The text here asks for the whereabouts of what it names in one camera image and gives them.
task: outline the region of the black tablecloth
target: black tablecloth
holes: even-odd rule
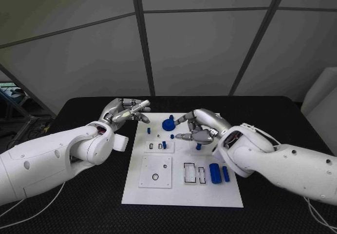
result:
[[[331,154],[298,107],[285,97],[137,97],[151,101],[153,112],[186,113],[198,108],[219,112],[232,125],[244,122],[267,131],[281,143]],[[97,120],[114,97],[69,100],[49,133]],[[130,138],[126,152],[113,152],[105,163],[85,170],[65,184],[48,210],[30,221],[0,233],[330,233],[313,219],[301,196],[275,187],[261,174],[238,178],[245,208],[123,205],[137,122],[128,121],[118,134]],[[0,226],[36,214],[59,187],[28,199],[0,218]],[[331,224],[337,207],[313,202]],[[0,214],[13,204],[0,207]]]

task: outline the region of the black ring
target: black ring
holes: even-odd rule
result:
[[[154,175],[157,175],[157,179],[160,178],[160,176],[159,176],[159,174],[153,174],[153,180],[157,180],[157,179],[154,179]]]

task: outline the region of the blue cylinder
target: blue cylinder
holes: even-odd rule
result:
[[[172,131],[175,128],[176,128],[175,120],[173,119],[166,119],[164,122],[163,122],[163,129],[166,131]]]
[[[218,163],[209,164],[209,171],[211,171],[212,183],[213,184],[221,184],[222,175],[221,175],[221,169],[219,169],[219,164]]]
[[[225,177],[225,181],[229,182],[229,174],[228,174],[228,170],[225,166],[223,166],[223,177]]]
[[[198,144],[196,145],[196,150],[200,150],[202,149],[202,144]]]

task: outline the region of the black frame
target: black frame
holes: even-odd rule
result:
[[[146,32],[146,21],[144,21],[144,14],[160,14],[160,13],[185,13],[185,12],[219,12],[219,11],[255,11],[255,10],[267,10],[265,17],[255,35],[255,38],[252,40],[252,44],[248,50],[248,54],[241,66],[241,70],[236,75],[235,82],[232,84],[232,88],[229,91],[229,96],[235,94],[236,88],[239,86],[242,77],[245,75],[245,71],[248,69],[251,60],[254,58],[259,43],[262,41],[268,26],[271,24],[275,12],[278,10],[288,10],[288,11],[319,11],[319,12],[337,12],[337,9],[329,9],[329,8],[306,8],[306,7],[280,7],[281,0],[272,0],[271,5],[268,7],[242,7],[242,8],[216,8],[216,9],[182,9],[182,10],[143,10],[143,1],[141,0],[133,0],[134,1],[134,8],[136,11],[124,14],[117,17],[111,17],[108,19],[100,20],[97,22],[79,25],[77,27],[59,30],[52,33],[46,33],[43,35],[39,35],[36,37],[6,43],[0,45],[0,49],[15,46],[18,44],[26,43],[29,41],[51,37],[54,35],[71,32],[74,30],[78,30],[81,28],[94,26],[97,24],[105,23],[108,21],[121,19],[124,17],[136,15],[137,17],[137,24],[139,24],[139,33],[140,33],[140,43],[141,43],[141,50],[143,50],[143,57],[144,57],[144,65],[146,65],[146,73],[147,73],[147,82],[149,82],[149,90],[150,95],[156,96],[156,88],[154,88],[154,80],[153,80],[153,69],[151,69],[151,57],[150,57],[150,49],[149,49],[149,42],[147,42],[147,32]],[[38,97],[33,95],[33,93],[29,91],[29,89],[25,87],[25,85],[20,83],[19,79],[15,77],[15,75],[9,72],[9,70],[5,68],[5,66],[0,64],[0,70],[3,73],[9,76],[9,78],[13,80],[13,82],[26,90],[35,101],[41,104],[41,106],[51,112],[54,115],[52,110],[48,108],[48,106],[43,104],[43,102],[38,99]]]

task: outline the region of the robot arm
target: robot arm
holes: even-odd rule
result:
[[[113,149],[124,151],[128,138],[114,131],[128,119],[150,122],[139,113],[150,111],[149,104],[149,100],[117,98],[98,121],[7,150],[0,155],[0,205],[46,192],[81,171],[104,163]]]
[[[258,171],[278,187],[301,196],[324,203],[337,205],[337,158],[301,147],[280,144],[272,145],[258,131],[272,138],[264,131],[242,124],[234,126],[211,111],[205,109],[187,113],[176,125],[189,120],[190,134],[177,134],[177,138],[195,140],[208,144],[213,138],[219,139],[213,156],[242,177]],[[195,128],[203,123],[211,130],[202,138]]]

